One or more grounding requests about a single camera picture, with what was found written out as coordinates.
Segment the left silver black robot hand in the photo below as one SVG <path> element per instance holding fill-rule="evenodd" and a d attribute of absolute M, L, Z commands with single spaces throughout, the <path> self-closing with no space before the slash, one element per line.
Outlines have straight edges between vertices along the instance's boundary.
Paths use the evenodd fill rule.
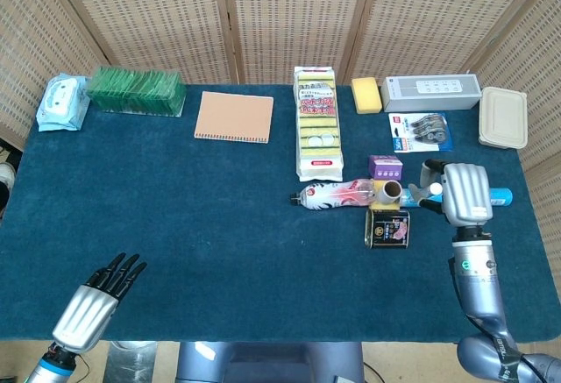
<path fill-rule="evenodd" d="M 78 287 L 53 329 L 53 341 L 66 351 L 82 354 L 101 339 L 120 302 L 147 263 L 122 252 Z"/>

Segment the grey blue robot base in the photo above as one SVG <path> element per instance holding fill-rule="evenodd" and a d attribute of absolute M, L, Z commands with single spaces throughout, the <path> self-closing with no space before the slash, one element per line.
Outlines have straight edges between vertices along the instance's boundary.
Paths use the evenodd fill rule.
<path fill-rule="evenodd" d="M 182 342 L 175 383 L 365 383 L 358 342 Z"/>

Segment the blue cylindrical roll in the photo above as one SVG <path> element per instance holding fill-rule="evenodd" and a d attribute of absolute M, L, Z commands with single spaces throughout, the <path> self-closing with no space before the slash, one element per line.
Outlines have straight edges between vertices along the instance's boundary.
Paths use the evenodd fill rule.
<path fill-rule="evenodd" d="M 489 194 L 493 206 L 509 206 L 513 201 L 513 193 L 509 188 L 491 188 Z M 419 207 L 408 188 L 402 190 L 400 206 L 406 209 Z"/>

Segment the shiny metal stand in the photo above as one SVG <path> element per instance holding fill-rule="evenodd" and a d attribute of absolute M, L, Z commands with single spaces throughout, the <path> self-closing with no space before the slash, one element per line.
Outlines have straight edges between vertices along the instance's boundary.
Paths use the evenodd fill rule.
<path fill-rule="evenodd" d="M 158 343 L 111 341 L 103 383 L 152 383 Z"/>

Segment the correction tape blister pack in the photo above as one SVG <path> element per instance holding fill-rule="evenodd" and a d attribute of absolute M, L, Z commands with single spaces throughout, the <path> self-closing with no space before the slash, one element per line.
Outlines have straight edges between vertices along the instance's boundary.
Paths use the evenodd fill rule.
<path fill-rule="evenodd" d="M 443 112 L 388 113 L 396 153 L 450 152 L 453 141 Z"/>

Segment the small yellow block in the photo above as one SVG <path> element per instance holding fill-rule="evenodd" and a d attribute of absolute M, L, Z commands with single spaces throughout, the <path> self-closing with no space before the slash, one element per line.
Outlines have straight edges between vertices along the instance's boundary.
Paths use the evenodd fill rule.
<path fill-rule="evenodd" d="M 372 210 L 399 210 L 400 209 L 400 204 L 397 203 L 392 203 L 389 205 L 384 205 L 378 202 L 377 199 L 377 192 L 380 189 L 380 185 L 383 183 L 384 181 L 378 181 L 378 180 L 373 180 L 373 201 L 370 203 L 369 208 Z"/>

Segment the black gold meat can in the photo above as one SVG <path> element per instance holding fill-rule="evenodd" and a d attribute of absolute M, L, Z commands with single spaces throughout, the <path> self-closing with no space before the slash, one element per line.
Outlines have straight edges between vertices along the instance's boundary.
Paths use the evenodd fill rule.
<path fill-rule="evenodd" d="M 366 212 L 365 246 L 368 249 L 407 249 L 410 214 L 406 210 L 371 210 Z"/>

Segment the white red plastic drink bottle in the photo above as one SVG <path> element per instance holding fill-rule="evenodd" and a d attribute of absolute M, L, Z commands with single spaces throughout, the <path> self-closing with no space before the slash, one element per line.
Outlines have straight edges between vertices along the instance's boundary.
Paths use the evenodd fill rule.
<path fill-rule="evenodd" d="M 379 200 L 378 191 L 372 179 L 355 179 L 347 182 L 309 184 L 303 190 L 293 193 L 289 201 L 294 206 L 310 210 L 324 210 L 342 207 L 364 207 Z"/>

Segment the yellow sponge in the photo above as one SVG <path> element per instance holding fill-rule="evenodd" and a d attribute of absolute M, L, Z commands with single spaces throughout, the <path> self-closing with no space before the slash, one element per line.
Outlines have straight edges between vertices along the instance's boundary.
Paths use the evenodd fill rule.
<path fill-rule="evenodd" d="M 380 91 L 374 77 L 352 79 L 352 94 L 358 114 L 377 114 L 381 112 Z"/>

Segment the blue velvet tablecloth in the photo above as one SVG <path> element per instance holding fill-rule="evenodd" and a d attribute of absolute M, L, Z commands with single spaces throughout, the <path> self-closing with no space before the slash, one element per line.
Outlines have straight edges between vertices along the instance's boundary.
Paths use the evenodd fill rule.
<path fill-rule="evenodd" d="M 455 342 L 475 329 L 451 283 L 454 229 L 410 212 L 405 249 L 368 249 L 362 208 L 289 197 L 295 101 L 271 96 L 265 144 L 197 139 L 203 86 L 180 117 L 105 113 L 32 130 L 0 223 L 0 340 L 48 339 L 75 290 L 119 253 L 146 262 L 109 340 Z"/>

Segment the yellow green sponge multipack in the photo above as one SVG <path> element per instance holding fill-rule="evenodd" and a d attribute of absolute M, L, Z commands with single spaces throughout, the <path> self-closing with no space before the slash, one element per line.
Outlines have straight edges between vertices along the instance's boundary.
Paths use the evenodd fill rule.
<path fill-rule="evenodd" d="M 301 182 L 343 180 L 344 157 L 332 67 L 295 67 L 296 174 Z"/>

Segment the light blue wet wipes pack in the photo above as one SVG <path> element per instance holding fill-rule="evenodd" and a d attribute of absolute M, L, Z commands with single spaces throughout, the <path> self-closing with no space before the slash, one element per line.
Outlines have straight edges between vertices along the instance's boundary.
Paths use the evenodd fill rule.
<path fill-rule="evenodd" d="M 36 113 L 39 131 L 82 128 L 90 102 L 88 81 L 86 76 L 59 74 L 48 82 Z"/>

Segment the clear box of green packets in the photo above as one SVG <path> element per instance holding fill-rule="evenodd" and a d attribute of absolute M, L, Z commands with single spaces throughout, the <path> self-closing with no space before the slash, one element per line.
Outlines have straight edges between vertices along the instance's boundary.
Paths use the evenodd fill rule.
<path fill-rule="evenodd" d="M 186 91 L 177 72 L 99 67 L 86 93 L 101 110 L 114 113 L 180 117 Z"/>

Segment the brown spiral notebook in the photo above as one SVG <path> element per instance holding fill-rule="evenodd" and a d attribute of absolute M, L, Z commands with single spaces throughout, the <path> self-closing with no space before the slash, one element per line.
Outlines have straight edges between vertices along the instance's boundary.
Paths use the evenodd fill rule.
<path fill-rule="evenodd" d="M 271 96 L 203 91 L 194 137 L 267 144 L 272 114 Z"/>

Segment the woven bamboo folding screen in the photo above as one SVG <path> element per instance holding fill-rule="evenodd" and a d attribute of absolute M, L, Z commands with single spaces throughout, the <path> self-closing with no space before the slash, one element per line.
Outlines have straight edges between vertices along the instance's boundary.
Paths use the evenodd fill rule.
<path fill-rule="evenodd" d="M 561 260 L 561 0 L 0 0 L 0 159 L 22 149 L 40 92 L 100 64 L 190 83 L 288 83 L 296 65 L 357 76 L 472 71 L 529 95 L 520 159 Z"/>

